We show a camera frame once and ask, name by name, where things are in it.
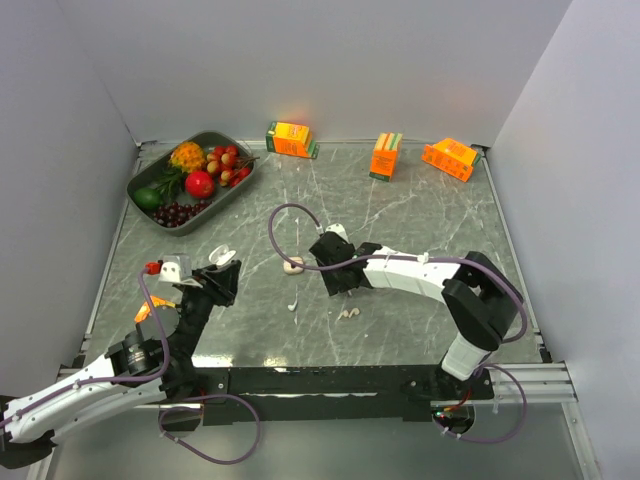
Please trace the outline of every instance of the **beige round object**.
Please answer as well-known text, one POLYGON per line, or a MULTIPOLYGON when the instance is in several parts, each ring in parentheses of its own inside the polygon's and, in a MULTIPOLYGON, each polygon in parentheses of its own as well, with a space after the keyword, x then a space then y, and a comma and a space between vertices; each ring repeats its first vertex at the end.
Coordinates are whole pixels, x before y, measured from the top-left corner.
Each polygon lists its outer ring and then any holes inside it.
MULTIPOLYGON (((291 257, 291 260, 293 260, 296 263, 301 263, 301 264, 304 265, 304 260, 302 259, 302 257, 291 257)), ((300 267, 294 267, 293 265, 291 265, 286 260, 284 261, 284 264, 283 264, 282 267, 284 268, 284 273, 286 273, 287 275, 297 275, 297 274, 302 273, 304 271, 300 267)))

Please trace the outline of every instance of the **table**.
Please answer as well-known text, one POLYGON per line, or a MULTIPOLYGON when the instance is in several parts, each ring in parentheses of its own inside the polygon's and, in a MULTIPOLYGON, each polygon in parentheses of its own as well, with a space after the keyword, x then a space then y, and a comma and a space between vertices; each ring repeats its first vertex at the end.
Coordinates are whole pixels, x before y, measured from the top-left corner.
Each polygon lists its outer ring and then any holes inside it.
MULTIPOLYGON (((173 145, 143 145, 140 162, 155 160, 173 145)), ((193 357, 194 365, 316 366, 436 364, 457 333, 447 308, 397 290, 359 289, 352 297, 329 297, 315 272, 286 276, 267 236, 274 207, 300 202, 324 226, 342 223, 356 246, 373 241, 408 253, 464 256, 485 253, 522 291, 514 253, 492 193, 489 173, 479 163, 468 183, 425 164, 420 145, 403 148, 391 183, 368 176, 373 143, 323 144, 315 160, 254 149, 257 178, 241 198, 199 230, 181 238, 151 228, 128 208, 97 310, 87 361, 133 329, 143 303, 136 275, 163 254, 187 253, 194 266, 226 243, 242 260, 233 307, 214 309, 193 357), (292 313, 287 305, 295 300, 292 313), (338 318, 357 307, 360 315, 338 318)), ((317 238, 299 210, 277 218, 276 238, 290 255, 313 258, 317 238)), ((178 300, 179 292, 149 279, 153 294, 178 300)), ((519 328, 519 320, 514 322, 519 328)), ((529 328, 520 341, 492 356, 498 363, 540 362, 529 328)))

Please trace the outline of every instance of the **black tray of fruit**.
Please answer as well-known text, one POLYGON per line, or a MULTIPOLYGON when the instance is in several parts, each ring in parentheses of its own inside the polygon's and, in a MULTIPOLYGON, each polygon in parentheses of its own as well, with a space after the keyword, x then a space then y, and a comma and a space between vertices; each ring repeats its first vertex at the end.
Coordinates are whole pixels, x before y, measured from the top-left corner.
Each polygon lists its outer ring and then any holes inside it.
POLYGON ((181 237, 232 202, 255 177, 255 157, 218 132, 201 132, 138 172, 131 206, 158 229, 181 237))

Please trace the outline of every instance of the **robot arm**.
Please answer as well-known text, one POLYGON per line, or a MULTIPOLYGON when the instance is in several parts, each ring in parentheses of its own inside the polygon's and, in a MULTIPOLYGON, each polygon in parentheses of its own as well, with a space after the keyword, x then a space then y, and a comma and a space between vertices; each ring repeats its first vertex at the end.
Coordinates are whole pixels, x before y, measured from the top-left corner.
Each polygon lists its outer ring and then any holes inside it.
MULTIPOLYGON (((458 335, 441 367, 461 381, 467 380, 486 357, 500 347, 518 311, 512 299, 477 269, 429 262, 427 254, 415 255, 416 261, 411 262, 393 260, 389 258, 391 255, 411 255, 375 243, 363 243, 356 250, 339 224, 327 228, 309 251, 319 266, 364 255, 382 257, 323 271, 329 295, 359 287, 396 288, 446 304, 458 327, 458 335)), ((485 255, 470 252, 466 259, 491 270, 516 292, 522 303, 522 296, 485 255)))
POLYGON ((151 402, 180 400, 191 393, 196 373, 191 356, 214 306, 233 305, 238 289, 240 262, 210 265, 193 270, 186 255, 169 255, 155 264, 160 281, 182 291, 177 309, 158 307, 156 312, 169 344, 170 364, 153 380, 120 383, 118 377, 140 377, 158 372, 163 349, 156 319, 152 315, 136 325, 121 342, 73 376, 23 398, 0 399, 0 465, 20 468, 41 460, 54 446, 81 428, 120 412, 151 402), (93 378, 112 381, 83 382, 93 378), (36 408, 26 407, 63 387, 67 391, 47 399, 36 408))

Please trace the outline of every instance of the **pineapple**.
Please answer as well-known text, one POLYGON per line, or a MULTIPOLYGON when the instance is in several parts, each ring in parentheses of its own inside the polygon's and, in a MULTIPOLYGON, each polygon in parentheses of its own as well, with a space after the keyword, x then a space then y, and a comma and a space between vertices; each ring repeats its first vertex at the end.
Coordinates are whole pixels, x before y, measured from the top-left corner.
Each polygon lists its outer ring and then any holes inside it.
POLYGON ((171 166, 177 167, 185 173, 202 170, 206 163, 204 150, 194 142, 183 142, 178 145, 169 159, 171 166))

